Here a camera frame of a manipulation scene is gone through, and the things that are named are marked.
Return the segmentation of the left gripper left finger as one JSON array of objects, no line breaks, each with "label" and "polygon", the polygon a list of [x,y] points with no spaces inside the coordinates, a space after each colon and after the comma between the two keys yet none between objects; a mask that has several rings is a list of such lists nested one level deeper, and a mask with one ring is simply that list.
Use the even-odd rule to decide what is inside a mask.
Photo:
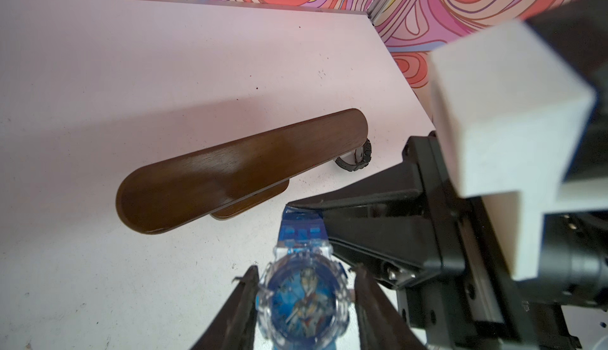
[{"label": "left gripper left finger", "polygon": [[259,280],[256,265],[251,265],[242,277],[234,278],[237,282],[234,291],[191,349],[252,350],[254,348]]}]

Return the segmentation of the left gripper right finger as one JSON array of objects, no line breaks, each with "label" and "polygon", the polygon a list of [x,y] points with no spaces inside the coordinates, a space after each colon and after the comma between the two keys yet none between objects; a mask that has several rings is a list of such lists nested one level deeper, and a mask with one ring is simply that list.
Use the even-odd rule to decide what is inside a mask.
[{"label": "left gripper right finger", "polygon": [[363,350],[426,349],[402,316],[381,290],[375,278],[362,264],[352,268],[355,307]]}]

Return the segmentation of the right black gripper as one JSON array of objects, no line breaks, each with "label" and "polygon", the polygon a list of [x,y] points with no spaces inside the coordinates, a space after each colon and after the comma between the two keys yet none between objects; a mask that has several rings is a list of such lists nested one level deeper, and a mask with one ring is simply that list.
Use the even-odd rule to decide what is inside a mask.
[{"label": "right black gripper", "polygon": [[335,255],[379,283],[405,283],[397,306],[428,348],[579,349],[555,305],[523,297],[478,198],[456,196],[434,135],[403,162],[288,208],[323,219]]}]

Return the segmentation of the blue transparent wrist watch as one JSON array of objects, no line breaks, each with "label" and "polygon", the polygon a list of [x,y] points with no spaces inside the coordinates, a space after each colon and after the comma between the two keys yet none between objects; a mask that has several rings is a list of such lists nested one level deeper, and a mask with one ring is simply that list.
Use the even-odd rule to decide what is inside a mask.
[{"label": "blue transparent wrist watch", "polygon": [[256,296],[261,333],[275,349],[334,349],[349,325],[351,291],[322,214],[285,207],[273,253]]}]

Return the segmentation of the black sport wrist watch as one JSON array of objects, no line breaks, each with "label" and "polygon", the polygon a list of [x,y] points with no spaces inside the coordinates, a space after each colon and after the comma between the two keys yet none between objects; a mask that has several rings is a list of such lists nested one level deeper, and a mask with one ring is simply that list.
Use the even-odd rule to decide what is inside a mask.
[{"label": "black sport wrist watch", "polygon": [[372,145],[371,141],[367,139],[365,143],[353,150],[351,154],[349,154],[349,159],[351,162],[347,162],[343,156],[335,159],[335,163],[343,170],[348,172],[356,172],[358,170],[364,169],[371,162],[372,157]]}]

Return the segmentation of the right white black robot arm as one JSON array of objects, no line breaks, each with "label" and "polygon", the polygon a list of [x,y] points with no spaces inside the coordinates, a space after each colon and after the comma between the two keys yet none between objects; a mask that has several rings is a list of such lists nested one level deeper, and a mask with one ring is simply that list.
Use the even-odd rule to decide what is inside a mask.
[{"label": "right white black robot arm", "polygon": [[577,349],[562,307],[607,306],[607,0],[430,56],[435,129],[402,162],[286,217],[356,274],[363,349]]}]

